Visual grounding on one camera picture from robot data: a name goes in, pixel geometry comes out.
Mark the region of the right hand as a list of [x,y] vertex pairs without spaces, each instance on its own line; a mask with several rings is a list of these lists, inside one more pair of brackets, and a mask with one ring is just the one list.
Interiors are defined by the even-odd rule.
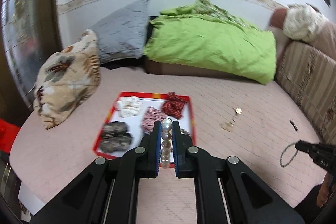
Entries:
[[330,183],[332,182],[333,176],[327,173],[324,177],[324,180],[321,184],[321,188],[319,190],[316,204],[319,208],[323,207],[323,205],[329,199],[329,187]]

